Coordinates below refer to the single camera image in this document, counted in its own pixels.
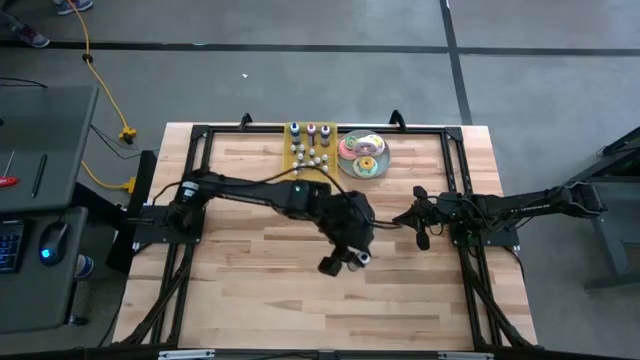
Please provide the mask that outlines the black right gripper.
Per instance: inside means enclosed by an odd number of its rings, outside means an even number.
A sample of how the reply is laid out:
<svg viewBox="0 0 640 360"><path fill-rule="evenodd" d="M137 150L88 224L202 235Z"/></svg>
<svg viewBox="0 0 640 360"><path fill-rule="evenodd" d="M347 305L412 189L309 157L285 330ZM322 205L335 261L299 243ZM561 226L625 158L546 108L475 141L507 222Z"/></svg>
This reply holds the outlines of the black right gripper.
<svg viewBox="0 0 640 360"><path fill-rule="evenodd" d="M426 233L426 227L431 234L434 234L432 227L437 226L440 228L438 234L441 234L445 225L450 225L458 220L458 194L443 192L439 195L428 195L422 186L414 186L413 196L414 201L409 209L396 216L393 222L412 228L416 232L416 245L420 250L427 251L430 249L430 238ZM431 208L428 210L425 226L419 218L410 217L422 216L428 206L428 201Z"/></svg>

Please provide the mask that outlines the gray keyboard tray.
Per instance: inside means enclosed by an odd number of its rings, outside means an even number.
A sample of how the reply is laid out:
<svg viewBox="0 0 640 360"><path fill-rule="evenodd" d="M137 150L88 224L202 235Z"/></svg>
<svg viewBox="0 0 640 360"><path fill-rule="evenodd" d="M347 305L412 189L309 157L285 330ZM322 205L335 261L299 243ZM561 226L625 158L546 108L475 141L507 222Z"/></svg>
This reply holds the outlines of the gray keyboard tray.
<svg viewBox="0 0 640 360"><path fill-rule="evenodd" d="M87 217L87 209L75 207L0 220L22 220L26 225L19 270L0 273L0 334L52 329L67 321ZM70 226L66 254L57 265L45 266L38 255L39 239L45 227L55 221L64 221Z"/></svg>

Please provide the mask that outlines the black computer keyboard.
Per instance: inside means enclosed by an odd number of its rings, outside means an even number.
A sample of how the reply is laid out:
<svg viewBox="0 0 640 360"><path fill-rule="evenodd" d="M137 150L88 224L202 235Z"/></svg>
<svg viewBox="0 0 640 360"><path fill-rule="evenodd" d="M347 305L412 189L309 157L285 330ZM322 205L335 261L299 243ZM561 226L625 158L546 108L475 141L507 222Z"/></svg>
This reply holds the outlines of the black computer keyboard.
<svg viewBox="0 0 640 360"><path fill-rule="evenodd" d="M22 220L0 222L0 273L19 270L25 233L26 225Z"/></svg>

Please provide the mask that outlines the gray round plate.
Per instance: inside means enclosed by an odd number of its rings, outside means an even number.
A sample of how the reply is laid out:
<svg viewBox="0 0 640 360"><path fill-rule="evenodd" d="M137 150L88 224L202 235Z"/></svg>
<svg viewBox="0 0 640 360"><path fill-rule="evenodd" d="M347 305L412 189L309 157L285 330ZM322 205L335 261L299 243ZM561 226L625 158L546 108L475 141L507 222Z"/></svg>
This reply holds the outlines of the gray round plate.
<svg viewBox="0 0 640 360"><path fill-rule="evenodd" d="M379 135L378 133L375 133L375 132L370 131L370 130L354 130L354 131L351 131L351 132L347 133L346 135L344 135L340 139L340 141L342 139L345 139L347 141L347 147L348 148L352 148L354 150L354 145L356 143L356 140L359 137L363 137L363 136L366 136L366 135L369 135L369 134ZM352 164L353 164L354 160L345 160L345 159L342 159L338 155L338 165L339 165L339 167L344 172L346 172L349 176L354 177L354 178L372 179L372 178L381 176L382 174L384 174L386 172L386 170L389 168L390 163L391 163L390 148L389 148L389 146L388 146L388 144L387 144L385 139L384 139L384 142L385 142L385 145L386 145L386 148L385 148L384 152L382 154L374 157L376 159L377 163L378 163L378 172L374 177L371 177L371 178L360 178L360 177L357 177L354 174L354 171L353 171L353 168L352 168Z"/></svg>

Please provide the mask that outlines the white striped frosted donut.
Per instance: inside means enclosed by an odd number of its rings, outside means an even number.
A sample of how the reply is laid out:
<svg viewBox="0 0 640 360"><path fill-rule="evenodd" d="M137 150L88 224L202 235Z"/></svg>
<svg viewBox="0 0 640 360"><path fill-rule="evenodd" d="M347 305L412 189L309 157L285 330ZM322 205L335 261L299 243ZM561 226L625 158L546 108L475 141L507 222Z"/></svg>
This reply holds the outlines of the white striped frosted donut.
<svg viewBox="0 0 640 360"><path fill-rule="evenodd" d="M369 134L359 137L354 145L354 152L358 156L376 157L384 152L386 148L384 139L376 134Z"/></svg>

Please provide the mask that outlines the large black food coloring bottle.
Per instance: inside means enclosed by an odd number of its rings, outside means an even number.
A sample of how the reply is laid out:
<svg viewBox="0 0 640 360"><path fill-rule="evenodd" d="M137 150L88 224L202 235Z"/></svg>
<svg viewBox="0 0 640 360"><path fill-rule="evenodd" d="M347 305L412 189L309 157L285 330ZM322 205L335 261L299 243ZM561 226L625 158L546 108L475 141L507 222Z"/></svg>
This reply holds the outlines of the large black food coloring bottle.
<svg viewBox="0 0 640 360"><path fill-rule="evenodd" d="M357 272L364 269L370 262L371 256L367 252L351 253L348 261L346 262L347 268L350 272Z"/></svg>

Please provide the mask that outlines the dark side workstation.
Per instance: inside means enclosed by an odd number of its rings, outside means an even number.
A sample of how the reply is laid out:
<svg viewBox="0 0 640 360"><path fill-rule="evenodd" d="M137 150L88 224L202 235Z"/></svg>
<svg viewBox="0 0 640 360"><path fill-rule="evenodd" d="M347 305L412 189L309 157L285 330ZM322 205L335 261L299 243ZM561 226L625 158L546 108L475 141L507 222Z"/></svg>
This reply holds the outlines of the dark side workstation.
<svg viewBox="0 0 640 360"><path fill-rule="evenodd" d="M587 292L640 286L640 126L604 146L598 161L574 181L595 185L606 211L592 221L610 274L584 285Z"/></svg>

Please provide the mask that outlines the black pen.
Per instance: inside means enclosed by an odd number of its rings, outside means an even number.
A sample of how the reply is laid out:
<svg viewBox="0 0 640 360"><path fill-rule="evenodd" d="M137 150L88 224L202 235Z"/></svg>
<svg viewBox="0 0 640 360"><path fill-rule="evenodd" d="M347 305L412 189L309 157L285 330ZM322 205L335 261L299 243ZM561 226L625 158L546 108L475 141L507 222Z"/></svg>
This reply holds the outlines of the black pen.
<svg viewBox="0 0 640 360"><path fill-rule="evenodd" d="M44 153L40 158L39 166L38 166L34 183L32 186L32 190L31 190L31 198L35 198L38 195L42 178L44 176L44 171L46 168L47 161L48 161L48 154Z"/></svg>

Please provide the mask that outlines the silver metal bracket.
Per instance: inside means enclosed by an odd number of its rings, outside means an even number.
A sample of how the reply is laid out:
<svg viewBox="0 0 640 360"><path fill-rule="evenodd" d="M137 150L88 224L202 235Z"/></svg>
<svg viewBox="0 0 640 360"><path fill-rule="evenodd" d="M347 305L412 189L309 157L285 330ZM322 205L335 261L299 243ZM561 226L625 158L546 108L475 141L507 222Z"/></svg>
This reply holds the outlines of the silver metal bracket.
<svg viewBox="0 0 640 360"><path fill-rule="evenodd" d="M437 354L438 360L495 360L492 353L443 351Z"/></svg>
<svg viewBox="0 0 640 360"><path fill-rule="evenodd" d="M177 349L160 351L157 360L214 360L215 356L213 349Z"/></svg>

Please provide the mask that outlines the person's shoe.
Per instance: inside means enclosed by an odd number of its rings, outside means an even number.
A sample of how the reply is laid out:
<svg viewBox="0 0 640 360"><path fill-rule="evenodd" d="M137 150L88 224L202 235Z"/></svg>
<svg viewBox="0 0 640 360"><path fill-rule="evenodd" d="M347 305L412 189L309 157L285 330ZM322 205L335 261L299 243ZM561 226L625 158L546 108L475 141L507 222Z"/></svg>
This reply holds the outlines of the person's shoe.
<svg viewBox="0 0 640 360"><path fill-rule="evenodd" d="M46 36L23 23L12 25L11 31L18 39L34 48L45 48L50 43Z"/></svg>
<svg viewBox="0 0 640 360"><path fill-rule="evenodd" d="M60 16L75 12L84 12L93 7L93 0L51 0L55 11Z"/></svg>

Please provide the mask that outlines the gray side desk top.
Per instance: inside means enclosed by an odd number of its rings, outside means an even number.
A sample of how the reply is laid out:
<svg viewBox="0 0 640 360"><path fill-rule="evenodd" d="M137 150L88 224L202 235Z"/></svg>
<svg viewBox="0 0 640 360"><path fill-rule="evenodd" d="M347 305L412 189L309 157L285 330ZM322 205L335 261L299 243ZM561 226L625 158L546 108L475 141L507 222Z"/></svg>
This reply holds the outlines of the gray side desk top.
<svg viewBox="0 0 640 360"><path fill-rule="evenodd" d="M71 203L98 95L93 86L0 88L0 176L15 150L9 175L19 178L17 185L0 188L0 213ZM31 198L44 153L44 176Z"/></svg>

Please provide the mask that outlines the black metal table frame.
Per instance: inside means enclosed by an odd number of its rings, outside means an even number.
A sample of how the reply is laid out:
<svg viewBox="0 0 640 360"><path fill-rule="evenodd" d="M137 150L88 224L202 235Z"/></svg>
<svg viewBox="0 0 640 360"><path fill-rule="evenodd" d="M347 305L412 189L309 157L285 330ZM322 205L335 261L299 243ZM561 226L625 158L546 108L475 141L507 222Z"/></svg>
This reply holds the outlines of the black metal table frame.
<svg viewBox="0 0 640 360"><path fill-rule="evenodd" d="M183 173L197 123L168 123L151 196ZM228 127L220 124L222 131ZM212 171L263 179L281 171L283 125L250 124L215 131ZM397 125L383 135L391 166L380 178L340 174L359 190L376 218L390 220L413 201L412 188L448 190L439 134L409 134L436 126ZM502 195L486 126L460 126L471 189ZM371 263L358 272L321 275L317 265L332 247L317 228L271 209L216 199L196 245L180 331L181 347L337 350L469 350L473 347L459 255L448 230L420 251L408 228L376 230ZM123 341L159 295L168 245L154 244L133 259L113 341ZM495 300L525 339L536 343L520 266L502 248L486 250Z"/></svg>

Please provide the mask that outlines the green frosted donut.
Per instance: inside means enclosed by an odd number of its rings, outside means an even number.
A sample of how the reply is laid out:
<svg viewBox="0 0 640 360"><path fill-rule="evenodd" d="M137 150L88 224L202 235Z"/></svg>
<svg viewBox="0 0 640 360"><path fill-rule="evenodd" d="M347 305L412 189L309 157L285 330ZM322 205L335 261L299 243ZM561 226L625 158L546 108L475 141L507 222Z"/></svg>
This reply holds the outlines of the green frosted donut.
<svg viewBox="0 0 640 360"><path fill-rule="evenodd" d="M371 178L378 172L378 163L372 156L360 156L353 161L352 168L357 177Z"/></svg>

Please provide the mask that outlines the black computer mouse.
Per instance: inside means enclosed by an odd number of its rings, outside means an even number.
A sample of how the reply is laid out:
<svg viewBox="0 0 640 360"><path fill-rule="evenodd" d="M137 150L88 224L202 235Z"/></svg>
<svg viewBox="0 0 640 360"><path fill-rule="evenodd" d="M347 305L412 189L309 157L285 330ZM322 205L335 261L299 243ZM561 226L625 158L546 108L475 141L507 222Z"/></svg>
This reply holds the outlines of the black computer mouse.
<svg viewBox="0 0 640 360"><path fill-rule="evenodd" d="M69 224L64 221L55 221L45 227L38 246L39 259L43 265L55 266L62 261L66 254L69 228Z"/></svg>

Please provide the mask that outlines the black side panel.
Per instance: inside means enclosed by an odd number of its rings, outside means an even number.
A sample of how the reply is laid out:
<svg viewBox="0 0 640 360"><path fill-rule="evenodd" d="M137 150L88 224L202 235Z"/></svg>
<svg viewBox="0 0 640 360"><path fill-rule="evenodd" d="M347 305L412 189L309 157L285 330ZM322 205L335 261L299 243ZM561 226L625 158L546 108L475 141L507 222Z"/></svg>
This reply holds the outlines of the black side panel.
<svg viewBox="0 0 640 360"><path fill-rule="evenodd" d="M141 153L136 175L136 182L131 199L125 211L116 209L111 218L111 225L118 231L116 239L107 256L106 265L117 272L128 275L135 254L133 249L136 226L128 221L140 215L147 202L157 164L156 155L145 150Z"/></svg>

